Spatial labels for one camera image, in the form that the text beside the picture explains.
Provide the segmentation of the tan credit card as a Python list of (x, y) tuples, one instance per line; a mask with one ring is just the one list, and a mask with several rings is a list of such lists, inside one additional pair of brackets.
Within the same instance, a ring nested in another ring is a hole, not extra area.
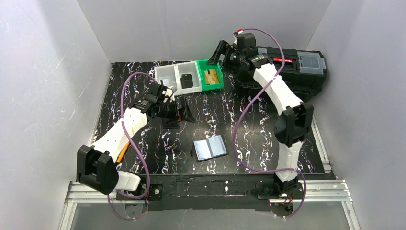
[(204, 71), (204, 79), (206, 85), (219, 84), (219, 78), (215, 69), (208, 69)]

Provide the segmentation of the black card holder wallet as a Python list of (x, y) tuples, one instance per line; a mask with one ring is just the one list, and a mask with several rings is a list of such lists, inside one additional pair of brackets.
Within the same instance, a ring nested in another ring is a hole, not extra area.
[(226, 139), (223, 135), (216, 135), (192, 142), (190, 151), (196, 162), (208, 161), (229, 154)]

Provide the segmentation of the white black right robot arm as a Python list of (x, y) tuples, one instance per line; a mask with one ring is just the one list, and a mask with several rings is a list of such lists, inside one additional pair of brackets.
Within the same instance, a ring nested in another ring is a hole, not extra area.
[(313, 118), (314, 108), (310, 103), (304, 103), (297, 97), (280, 76), (285, 66), (285, 55), (281, 45), (277, 45), (282, 63), (279, 68), (273, 64), (273, 58), (267, 54), (260, 54), (256, 46), (253, 33), (244, 33), (242, 30), (234, 33), (235, 42), (230, 44), (221, 40), (208, 59), (208, 65), (218, 63), (221, 55), (225, 58), (225, 66), (238, 67), (253, 72), (253, 79), (262, 87), (257, 95), (249, 102), (252, 104), (264, 92), (269, 96), (277, 109), (278, 120), (274, 126), (274, 135), (279, 143), (278, 164), (274, 174), (273, 185), (256, 189), (258, 194), (289, 194), (299, 185), (297, 168), (299, 153), (306, 139)]

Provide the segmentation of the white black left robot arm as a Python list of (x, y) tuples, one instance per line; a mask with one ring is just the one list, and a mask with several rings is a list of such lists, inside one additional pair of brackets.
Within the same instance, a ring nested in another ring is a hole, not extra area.
[(176, 90), (175, 86), (152, 83), (104, 136), (91, 146), (82, 145), (77, 152), (77, 182), (105, 195), (114, 190), (136, 191), (141, 177), (117, 170), (125, 145), (153, 118), (160, 118), (167, 128), (178, 128), (182, 121), (195, 122), (185, 98), (175, 98)]

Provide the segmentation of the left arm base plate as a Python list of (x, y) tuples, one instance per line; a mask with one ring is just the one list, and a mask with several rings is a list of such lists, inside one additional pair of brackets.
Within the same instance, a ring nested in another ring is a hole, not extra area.
[(133, 200), (147, 200), (147, 201), (159, 201), (162, 199), (163, 195), (163, 185), (162, 184), (151, 184), (149, 188), (149, 192), (146, 196), (140, 199), (134, 199), (133, 196), (140, 196), (145, 192), (146, 184), (143, 184), (139, 187), (136, 191), (123, 191), (121, 193), (117, 193), (116, 200), (121, 201), (133, 201)]

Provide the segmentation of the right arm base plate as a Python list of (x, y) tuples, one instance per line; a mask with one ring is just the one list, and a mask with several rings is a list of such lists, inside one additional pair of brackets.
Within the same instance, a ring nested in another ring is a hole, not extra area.
[(251, 194), (258, 200), (282, 199), (282, 201), (289, 201), (291, 198), (301, 199), (303, 191), (304, 188), (301, 183), (297, 183), (287, 189), (282, 189), (273, 182), (260, 182), (255, 184)]

